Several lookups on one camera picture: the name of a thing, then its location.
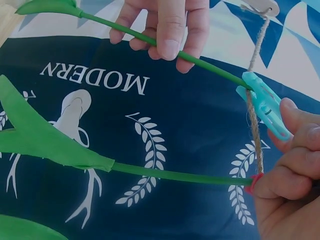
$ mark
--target green leaf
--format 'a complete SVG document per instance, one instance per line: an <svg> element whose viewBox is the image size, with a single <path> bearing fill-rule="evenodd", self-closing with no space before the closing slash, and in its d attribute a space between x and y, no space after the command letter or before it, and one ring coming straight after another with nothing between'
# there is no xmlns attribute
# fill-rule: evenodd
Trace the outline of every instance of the green leaf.
<svg viewBox="0 0 320 240"><path fill-rule="evenodd" d="M0 215L0 223L1 239L68 240L57 231L30 220Z"/></svg>

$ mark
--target white clip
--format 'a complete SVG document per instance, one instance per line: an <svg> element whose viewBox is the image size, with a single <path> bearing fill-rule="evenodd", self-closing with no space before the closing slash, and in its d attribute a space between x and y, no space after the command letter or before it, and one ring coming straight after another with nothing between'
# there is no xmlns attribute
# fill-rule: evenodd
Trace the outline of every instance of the white clip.
<svg viewBox="0 0 320 240"><path fill-rule="evenodd" d="M259 12L265 12L268 17L276 17L280 13L280 8L276 1L274 0L242 0L246 4L250 5L252 8Z"/></svg>

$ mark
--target white laurel wreath print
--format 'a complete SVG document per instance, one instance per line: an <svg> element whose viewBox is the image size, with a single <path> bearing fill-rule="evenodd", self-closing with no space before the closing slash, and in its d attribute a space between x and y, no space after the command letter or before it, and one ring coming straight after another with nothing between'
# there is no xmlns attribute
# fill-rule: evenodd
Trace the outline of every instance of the white laurel wreath print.
<svg viewBox="0 0 320 240"><path fill-rule="evenodd" d="M5 127L8 121L8 116L5 111L0 112L0 131Z"/></svg>
<svg viewBox="0 0 320 240"><path fill-rule="evenodd" d="M35 98L34 92L31 90L31 96L26 91L23 91L23 96L25 100L28 100L29 98ZM5 111L0 112L0 131L2 131L6 125L6 122L8 121L8 115Z"/></svg>
<svg viewBox="0 0 320 240"><path fill-rule="evenodd" d="M138 120L133 118L133 116L139 114L137 112L126 117L135 121L134 129L145 143L146 156L144 167L147 169L164 170L163 163L166 161L166 158L162 152L167 151L167 149L163 145L165 140L160 137L162 133L155 129L157 124L151 122L150 117L141 117ZM131 190L125 192L124 197L118 199L115 204L127 204L127 207L130 208L133 204L137 204L139 200L143 199L147 192L151 193L152 188L155 188L156 185L157 179L155 177L142 176L137 184Z"/></svg>
<svg viewBox="0 0 320 240"><path fill-rule="evenodd" d="M229 172L232 178L246 178L249 166L257 159L255 142L251 141L252 144L246 144L245 148L240 150L240 153L235 155L236 159L231 162L233 165L232 170ZM270 147L261 140L262 149L270 149ZM246 223L255 225L255 222L251 218L251 213L244 199L244 186L231 185L228 189L230 193L229 200L231 201L231 207L234 207L235 214L238 219L241 220L242 225Z"/></svg>

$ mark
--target finger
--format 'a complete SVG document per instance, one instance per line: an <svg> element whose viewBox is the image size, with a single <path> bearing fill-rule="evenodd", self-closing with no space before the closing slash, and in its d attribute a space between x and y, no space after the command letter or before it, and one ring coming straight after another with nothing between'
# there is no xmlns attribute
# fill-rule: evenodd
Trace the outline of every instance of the finger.
<svg viewBox="0 0 320 240"><path fill-rule="evenodd" d="M168 61L174 60L186 29L185 0L158 0L157 50Z"/></svg>
<svg viewBox="0 0 320 240"><path fill-rule="evenodd" d="M209 7L204 5L203 8L189 11L187 13L186 26L188 28L188 35L183 51L191 56L200 58L209 36ZM184 74L189 72L193 66L194 63L188 62L182 58L179 58L176 63L176 68Z"/></svg>
<svg viewBox="0 0 320 240"><path fill-rule="evenodd" d="M275 145L275 147L283 152L286 153L291 149L291 143L292 143L292 139L293 139L293 135L290 137L290 139L288 141L282 141L279 138L277 138L272 131L270 131L270 129L267 130L267 134L269 136L269 138L271 139L271 141L273 142L273 144Z"/></svg>
<svg viewBox="0 0 320 240"><path fill-rule="evenodd" d="M305 124L319 124L320 116L299 110L294 102L284 98L280 103L281 116L286 128L294 135Z"/></svg>
<svg viewBox="0 0 320 240"><path fill-rule="evenodd" d="M158 13L155 11L149 11L146 17L145 30L142 34L147 35L155 39L157 37L157 25L158 25ZM130 47L135 50L147 50L150 45L145 41L139 40L138 38L133 38L130 41Z"/></svg>
<svg viewBox="0 0 320 240"><path fill-rule="evenodd" d="M132 24L134 23L140 12L141 8L137 8L132 4L125 2L115 23L125 26L127 28L131 28ZM112 44L117 44L121 42L121 40L124 38L125 33L112 28L110 30L109 35L110 42Z"/></svg>
<svg viewBox="0 0 320 240"><path fill-rule="evenodd" d="M277 166L254 186L254 195L260 199L298 200L311 189L309 177L298 175L285 166Z"/></svg>
<svg viewBox="0 0 320 240"><path fill-rule="evenodd" d="M278 211L285 199L298 200L305 197L311 185L308 177L297 175L284 166L275 167L254 186L253 195L259 222L263 223L273 212Z"/></svg>
<svg viewBox="0 0 320 240"><path fill-rule="evenodd" d="M298 175L313 180L320 179L320 151L296 147L284 154L276 166L286 167Z"/></svg>
<svg viewBox="0 0 320 240"><path fill-rule="evenodd" d="M161 59L160 54L155 46L151 46L148 50L149 56L152 60L159 60Z"/></svg>
<svg viewBox="0 0 320 240"><path fill-rule="evenodd" d="M308 148L311 151L320 151L320 126L308 123L300 127L295 133L291 148Z"/></svg>

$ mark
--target hand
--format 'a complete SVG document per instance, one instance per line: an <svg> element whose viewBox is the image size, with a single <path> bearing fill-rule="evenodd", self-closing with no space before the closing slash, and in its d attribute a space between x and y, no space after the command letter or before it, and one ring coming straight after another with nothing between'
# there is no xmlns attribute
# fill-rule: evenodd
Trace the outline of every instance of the hand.
<svg viewBox="0 0 320 240"><path fill-rule="evenodd" d="M142 9L148 11L143 34L156 39L157 47L133 38L130 41L133 50L148 50L153 60L172 61L179 53L187 26L183 51L196 58L201 56L209 35L209 0L125 0L116 23L130 28ZM119 43L124 35L112 29L111 43ZM181 73L187 73L193 66L183 59L176 63Z"/></svg>
<svg viewBox="0 0 320 240"><path fill-rule="evenodd" d="M319 239L320 193L312 188L312 182L320 179L320 115L297 109L287 98L280 111L294 136L281 142L268 132L284 155L254 186L261 239Z"/></svg>

